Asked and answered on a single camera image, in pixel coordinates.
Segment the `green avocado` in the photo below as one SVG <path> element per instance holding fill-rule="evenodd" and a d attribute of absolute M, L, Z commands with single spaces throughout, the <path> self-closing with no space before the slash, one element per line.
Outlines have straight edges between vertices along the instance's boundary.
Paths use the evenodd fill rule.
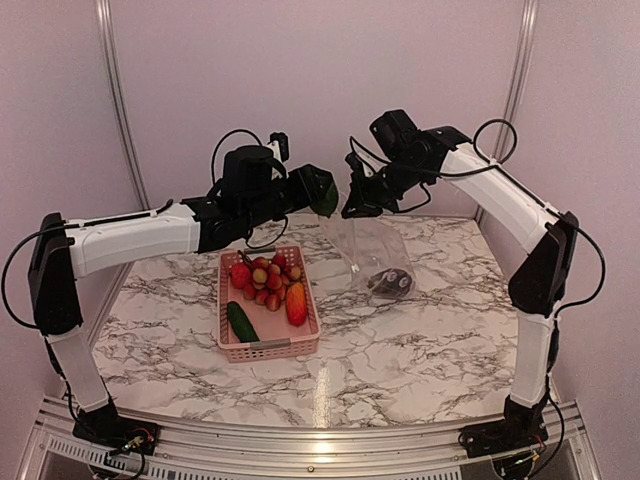
<path fill-rule="evenodd" d="M 318 216 L 330 218 L 337 210 L 339 192 L 335 183 L 331 183 L 323 198 L 314 202 L 310 208 Z"/>

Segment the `clear zip top bag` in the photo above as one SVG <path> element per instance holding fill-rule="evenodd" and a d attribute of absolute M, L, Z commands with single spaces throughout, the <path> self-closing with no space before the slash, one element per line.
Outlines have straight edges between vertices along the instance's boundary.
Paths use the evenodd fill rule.
<path fill-rule="evenodd" d="M 367 280 L 380 271 L 399 268 L 413 277 L 412 291 L 404 298 L 382 299 L 401 300 L 414 294 L 417 285 L 414 269 L 402 236 L 395 228 L 373 218 L 342 219 L 338 214 L 319 220 L 322 233 L 347 265 L 355 288 L 382 298 L 371 293 Z"/>

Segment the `purple eggplant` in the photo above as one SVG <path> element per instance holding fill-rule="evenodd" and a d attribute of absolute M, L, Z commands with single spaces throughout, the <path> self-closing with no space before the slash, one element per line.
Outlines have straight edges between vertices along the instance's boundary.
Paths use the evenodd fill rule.
<path fill-rule="evenodd" d="M 414 280 L 408 271 L 389 268 L 380 271 L 367 280 L 367 288 L 375 296 L 382 298 L 404 298 L 413 289 Z"/>

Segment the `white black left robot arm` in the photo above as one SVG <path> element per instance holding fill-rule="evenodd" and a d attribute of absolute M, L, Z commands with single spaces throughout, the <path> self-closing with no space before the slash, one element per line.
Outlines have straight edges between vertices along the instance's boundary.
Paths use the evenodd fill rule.
<path fill-rule="evenodd" d="M 45 217 L 28 272 L 34 321 L 77 403 L 90 412 L 92 434 L 116 445 L 127 430 L 108 408 L 110 395 L 81 332 L 77 279 L 147 258 L 222 250 L 324 200 L 334 185 L 326 170 L 311 164 L 287 170 L 274 148 L 249 145 L 225 156 L 221 178 L 204 196 L 75 223 L 60 214 Z"/>

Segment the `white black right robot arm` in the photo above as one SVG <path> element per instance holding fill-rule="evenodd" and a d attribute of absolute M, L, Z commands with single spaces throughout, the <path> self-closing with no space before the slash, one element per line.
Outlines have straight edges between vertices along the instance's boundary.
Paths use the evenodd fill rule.
<path fill-rule="evenodd" d="M 384 156 L 381 168 L 356 144 L 345 160 L 351 169 L 343 218 L 399 212 L 399 201 L 417 185 L 442 179 L 468 195 L 515 238 L 526 254 L 508 293 L 518 317 L 515 377 L 508 406 L 532 410 L 547 394 L 553 349 L 553 317 L 559 312 L 575 246 L 577 220 L 538 199 L 484 156 L 476 141 L 453 126 L 419 129 L 403 110 L 385 112 L 369 127 Z"/>

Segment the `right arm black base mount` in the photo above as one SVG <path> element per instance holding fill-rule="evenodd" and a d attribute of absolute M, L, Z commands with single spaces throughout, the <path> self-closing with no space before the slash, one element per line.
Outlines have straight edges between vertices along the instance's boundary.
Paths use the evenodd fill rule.
<path fill-rule="evenodd" d="M 469 458 L 500 454 L 511 450 L 542 445 L 549 438 L 544 423 L 526 431 L 507 420 L 497 420 L 463 427 L 458 436 L 459 445 Z"/>

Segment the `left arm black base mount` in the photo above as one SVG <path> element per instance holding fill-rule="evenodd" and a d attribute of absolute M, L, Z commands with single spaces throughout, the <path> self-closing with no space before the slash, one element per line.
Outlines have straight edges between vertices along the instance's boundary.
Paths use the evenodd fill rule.
<path fill-rule="evenodd" d="M 160 433 L 160 426 L 153 422 L 118 417 L 115 422 L 98 422 L 88 425 L 78 421 L 74 424 L 73 436 L 96 443 L 112 450 L 124 452 L 124 446 L 137 437 L 142 438 L 142 444 L 132 448 L 145 456 L 151 456 L 156 448 Z"/>

